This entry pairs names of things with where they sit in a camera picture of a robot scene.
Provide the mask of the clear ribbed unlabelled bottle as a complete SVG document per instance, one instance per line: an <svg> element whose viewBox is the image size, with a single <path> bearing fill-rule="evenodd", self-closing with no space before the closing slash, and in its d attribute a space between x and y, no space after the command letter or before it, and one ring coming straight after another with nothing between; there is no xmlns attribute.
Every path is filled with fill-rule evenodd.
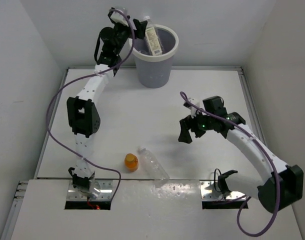
<svg viewBox="0 0 305 240"><path fill-rule="evenodd" d="M167 182L170 177L164 170L156 156L147 148L140 147L138 149L139 163L149 178L158 182Z"/></svg>

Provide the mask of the clear bottle cream label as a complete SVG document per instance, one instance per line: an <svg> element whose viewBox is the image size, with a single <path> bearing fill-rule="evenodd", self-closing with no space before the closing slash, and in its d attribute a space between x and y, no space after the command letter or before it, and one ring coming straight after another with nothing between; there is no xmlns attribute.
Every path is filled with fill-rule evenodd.
<svg viewBox="0 0 305 240"><path fill-rule="evenodd" d="M151 56L160 56L163 54L163 46L161 44L158 29L153 24L149 16L143 18L147 22L145 28L145 42Z"/></svg>

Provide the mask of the small orange bottle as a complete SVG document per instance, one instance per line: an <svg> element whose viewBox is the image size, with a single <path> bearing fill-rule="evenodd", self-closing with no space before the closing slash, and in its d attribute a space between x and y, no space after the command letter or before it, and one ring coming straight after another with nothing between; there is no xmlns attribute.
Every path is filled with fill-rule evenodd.
<svg viewBox="0 0 305 240"><path fill-rule="evenodd" d="M124 158L124 165L130 172L134 172L139 167L138 158L134 154L128 153Z"/></svg>

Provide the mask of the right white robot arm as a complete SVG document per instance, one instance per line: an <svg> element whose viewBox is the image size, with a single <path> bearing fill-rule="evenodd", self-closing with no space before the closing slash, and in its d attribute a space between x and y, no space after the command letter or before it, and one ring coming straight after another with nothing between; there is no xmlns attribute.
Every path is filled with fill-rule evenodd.
<svg viewBox="0 0 305 240"><path fill-rule="evenodd" d="M303 197L304 172L298 165L290 166L272 153L250 130L245 119L237 112L228 113L220 96L202 102L180 92L184 106L190 114L179 121L178 141L192 143L191 133L196 138L207 131L215 131L235 145L260 175L253 179L229 170L217 178L217 187L222 195L239 191L259 200L270 213L292 205Z"/></svg>

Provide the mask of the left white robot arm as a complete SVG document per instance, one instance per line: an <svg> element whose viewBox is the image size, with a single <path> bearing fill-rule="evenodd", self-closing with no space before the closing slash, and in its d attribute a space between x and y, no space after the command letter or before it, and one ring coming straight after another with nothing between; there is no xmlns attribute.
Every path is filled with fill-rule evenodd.
<svg viewBox="0 0 305 240"><path fill-rule="evenodd" d="M134 19L135 30L127 22L113 20L113 27L103 28L98 35L94 59L94 73L83 89L66 102L68 123L75 137L75 151L80 155L74 167L69 168L72 184L82 193L93 190L95 171L86 161L94 149L95 133L99 130L101 119L96 104L109 81L119 70L122 61L120 52L128 38L144 39L148 22Z"/></svg>

